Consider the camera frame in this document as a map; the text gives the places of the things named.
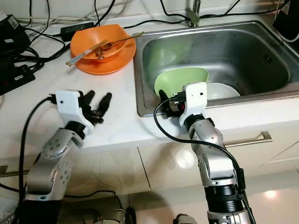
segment white bowl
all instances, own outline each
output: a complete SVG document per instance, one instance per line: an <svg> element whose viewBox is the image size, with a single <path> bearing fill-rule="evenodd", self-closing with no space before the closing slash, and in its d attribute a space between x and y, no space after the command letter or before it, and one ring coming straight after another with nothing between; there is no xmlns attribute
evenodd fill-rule
<svg viewBox="0 0 299 224"><path fill-rule="evenodd" d="M239 97L240 94L233 87L222 83L207 84L207 99L223 99L230 97Z"/></svg>

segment orange bowl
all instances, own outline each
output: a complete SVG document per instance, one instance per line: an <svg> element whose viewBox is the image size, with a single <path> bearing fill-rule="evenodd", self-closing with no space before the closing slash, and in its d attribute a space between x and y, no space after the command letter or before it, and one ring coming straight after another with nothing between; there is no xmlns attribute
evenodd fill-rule
<svg viewBox="0 0 299 224"><path fill-rule="evenodd" d="M128 35L118 24L93 27L77 31L71 40L71 53L77 56L101 41L114 42L126 38ZM125 47L127 41L115 44L110 50L103 51L104 59L98 59L95 52L86 55L84 59L92 59L95 62L104 63L113 60Z"/></svg>

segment floor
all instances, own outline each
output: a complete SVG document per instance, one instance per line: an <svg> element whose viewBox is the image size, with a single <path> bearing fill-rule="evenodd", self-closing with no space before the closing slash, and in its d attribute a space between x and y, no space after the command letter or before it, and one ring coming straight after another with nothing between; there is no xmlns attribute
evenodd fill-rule
<svg viewBox="0 0 299 224"><path fill-rule="evenodd" d="M246 179L247 195L256 223L298 223L299 173L297 170ZM130 195L139 224L171 224L179 213L197 223L208 223L202 186L189 186Z"/></svg>

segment green bowl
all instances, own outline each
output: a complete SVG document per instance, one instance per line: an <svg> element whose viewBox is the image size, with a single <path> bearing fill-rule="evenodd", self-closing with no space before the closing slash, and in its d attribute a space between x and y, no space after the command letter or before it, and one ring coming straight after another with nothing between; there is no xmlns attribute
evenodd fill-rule
<svg viewBox="0 0 299 224"><path fill-rule="evenodd" d="M180 68L162 72L155 81L155 93L163 90L168 98L174 93L181 92L184 85L189 83L206 82L208 72L202 68Z"/></svg>

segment stainless steel sink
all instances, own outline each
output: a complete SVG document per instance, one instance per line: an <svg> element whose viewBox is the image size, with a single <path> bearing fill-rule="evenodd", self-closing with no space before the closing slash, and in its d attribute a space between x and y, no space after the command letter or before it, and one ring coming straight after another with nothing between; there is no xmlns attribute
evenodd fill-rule
<svg viewBox="0 0 299 224"><path fill-rule="evenodd" d="M152 115L160 102L155 80L174 68L204 68L208 83L241 95L209 100L208 107L299 96L299 59L259 21L145 33L134 67L140 116Z"/></svg>

